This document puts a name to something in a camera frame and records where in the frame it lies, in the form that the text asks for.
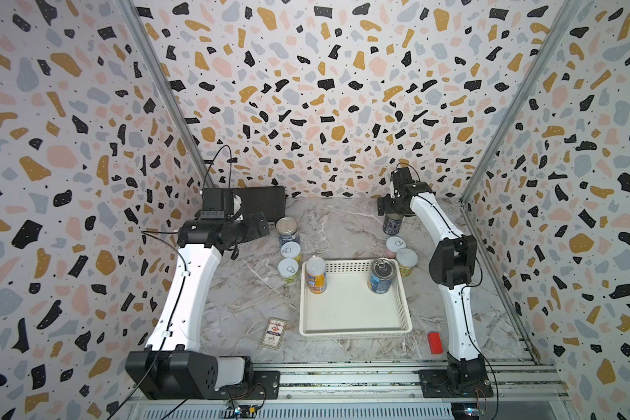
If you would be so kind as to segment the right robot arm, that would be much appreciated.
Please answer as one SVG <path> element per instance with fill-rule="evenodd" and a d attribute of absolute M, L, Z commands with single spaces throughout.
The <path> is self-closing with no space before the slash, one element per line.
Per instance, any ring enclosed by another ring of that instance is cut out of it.
<path fill-rule="evenodd" d="M 393 189 L 393 194 L 379 199 L 378 213 L 418 217 L 435 243 L 429 274 L 439 287 L 448 327 L 448 365 L 442 386 L 457 397 L 491 397 L 488 360 L 477 344 L 471 309 L 477 241 L 446 217 L 425 182 L 395 173 Z"/>

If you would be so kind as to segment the dark navy tall can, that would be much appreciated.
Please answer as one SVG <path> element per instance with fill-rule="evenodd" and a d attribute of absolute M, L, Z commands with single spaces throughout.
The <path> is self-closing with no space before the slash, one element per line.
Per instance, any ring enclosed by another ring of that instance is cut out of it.
<path fill-rule="evenodd" d="M 388 236 L 398 236 L 404 221 L 404 216 L 399 213 L 385 213 L 383 220 L 383 232 Z"/>

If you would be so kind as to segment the blue label soup can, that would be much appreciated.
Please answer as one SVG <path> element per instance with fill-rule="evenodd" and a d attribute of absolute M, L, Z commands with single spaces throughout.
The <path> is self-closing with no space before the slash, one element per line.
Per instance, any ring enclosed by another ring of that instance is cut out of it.
<path fill-rule="evenodd" d="M 395 264 L 388 258 L 378 258 L 371 262 L 367 285 L 376 294 L 385 294 L 397 278 Z"/>

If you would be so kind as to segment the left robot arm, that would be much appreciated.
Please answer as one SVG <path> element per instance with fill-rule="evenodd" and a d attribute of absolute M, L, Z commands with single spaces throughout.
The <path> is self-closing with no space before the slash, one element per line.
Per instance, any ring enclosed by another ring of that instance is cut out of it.
<path fill-rule="evenodd" d="M 248 356 L 206 355 L 201 325 L 208 292 L 227 250 L 270 233 L 261 212 L 240 220 L 189 220 L 177 233 L 178 264 L 166 304 L 145 349 L 129 353 L 125 369 L 150 400 L 248 397 L 255 375 Z"/>

